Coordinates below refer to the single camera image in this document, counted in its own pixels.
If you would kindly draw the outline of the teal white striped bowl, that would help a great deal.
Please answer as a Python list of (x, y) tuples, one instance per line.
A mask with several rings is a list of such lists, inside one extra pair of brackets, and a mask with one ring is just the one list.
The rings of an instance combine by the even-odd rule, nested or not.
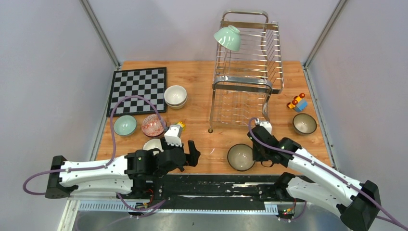
[(153, 150), (153, 155), (157, 155), (164, 151), (160, 139), (151, 139), (147, 141), (142, 149), (145, 151)]

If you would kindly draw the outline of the dark blue glazed bowl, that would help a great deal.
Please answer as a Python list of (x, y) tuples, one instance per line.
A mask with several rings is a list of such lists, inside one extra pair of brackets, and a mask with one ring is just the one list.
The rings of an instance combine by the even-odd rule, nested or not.
[(253, 149), (246, 144), (236, 144), (229, 149), (227, 161), (236, 171), (248, 171), (255, 164)]

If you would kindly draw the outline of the dark patterned rim bowl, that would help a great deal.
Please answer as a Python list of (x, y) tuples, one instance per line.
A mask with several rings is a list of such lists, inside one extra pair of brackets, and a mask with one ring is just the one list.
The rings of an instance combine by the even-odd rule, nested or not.
[(295, 132), (300, 135), (310, 135), (318, 128), (316, 120), (311, 115), (305, 113), (295, 115), (292, 119), (292, 125)]

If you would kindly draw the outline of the cream bowl green leaf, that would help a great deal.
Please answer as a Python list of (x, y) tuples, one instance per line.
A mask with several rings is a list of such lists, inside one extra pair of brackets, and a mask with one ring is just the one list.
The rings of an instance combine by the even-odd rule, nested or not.
[(181, 108), (183, 108), (186, 104), (186, 101), (177, 105), (173, 105), (173, 104), (168, 104), (168, 106), (174, 110), (179, 110)]

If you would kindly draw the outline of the pale green striped bowl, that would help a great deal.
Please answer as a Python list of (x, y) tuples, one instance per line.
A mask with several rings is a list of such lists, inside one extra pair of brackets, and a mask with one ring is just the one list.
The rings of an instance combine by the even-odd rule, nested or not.
[(123, 115), (114, 123), (114, 132), (119, 136), (129, 136), (135, 132), (137, 121), (131, 115)]

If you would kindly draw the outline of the plain cream bowl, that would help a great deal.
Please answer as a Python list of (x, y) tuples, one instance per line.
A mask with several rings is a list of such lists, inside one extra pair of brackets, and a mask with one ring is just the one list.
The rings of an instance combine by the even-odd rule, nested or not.
[(168, 87), (164, 92), (164, 99), (168, 105), (180, 105), (187, 99), (187, 91), (180, 85)]

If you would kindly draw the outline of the steel two-tier dish rack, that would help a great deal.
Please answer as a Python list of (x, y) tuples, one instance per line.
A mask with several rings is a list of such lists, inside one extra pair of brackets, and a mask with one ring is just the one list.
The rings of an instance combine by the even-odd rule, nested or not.
[(262, 10), (226, 10), (220, 29), (236, 28), (238, 51), (217, 44), (208, 132), (214, 124), (247, 126), (250, 118), (270, 121), (269, 99), (284, 88), (278, 22)]

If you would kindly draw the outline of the mint green glazed bowl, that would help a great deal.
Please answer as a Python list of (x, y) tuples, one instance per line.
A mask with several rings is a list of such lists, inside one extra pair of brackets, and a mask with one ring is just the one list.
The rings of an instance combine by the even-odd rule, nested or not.
[(229, 25), (221, 28), (214, 34), (218, 44), (230, 51), (239, 51), (241, 47), (241, 32), (238, 28)]

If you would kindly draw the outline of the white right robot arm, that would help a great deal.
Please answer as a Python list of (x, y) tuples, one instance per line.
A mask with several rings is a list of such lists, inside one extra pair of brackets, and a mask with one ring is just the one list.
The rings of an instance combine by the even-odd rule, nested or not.
[(263, 156), (274, 164), (290, 168), (312, 180), (305, 182), (290, 173), (281, 175), (275, 187), (281, 201), (290, 197), (318, 205), (340, 218), (353, 231), (367, 231), (376, 219), (381, 205), (378, 186), (350, 178), (327, 166), (290, 138), (277, 140), (270, 129), (256, 125), (248, 137)]

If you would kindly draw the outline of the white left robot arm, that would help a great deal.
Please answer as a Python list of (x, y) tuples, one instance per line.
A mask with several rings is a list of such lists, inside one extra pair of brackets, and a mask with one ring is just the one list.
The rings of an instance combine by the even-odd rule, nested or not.
[(184, 171), (185, 166), (195, 167), (201, 153), (192, 140), (188, 141), (189, 152), (183, 147), (166, 144), (161, 139), (162, 149), (137, 150), (116, 157), (111, 164), (107, 160), (90, 162), (68, 161), (62, 155), (55, 156), (51, 163), (45, 197), (67, 198), (80, 193), (117, 193), (131, 198), (143, 198), (153, 181), (175, 169)]

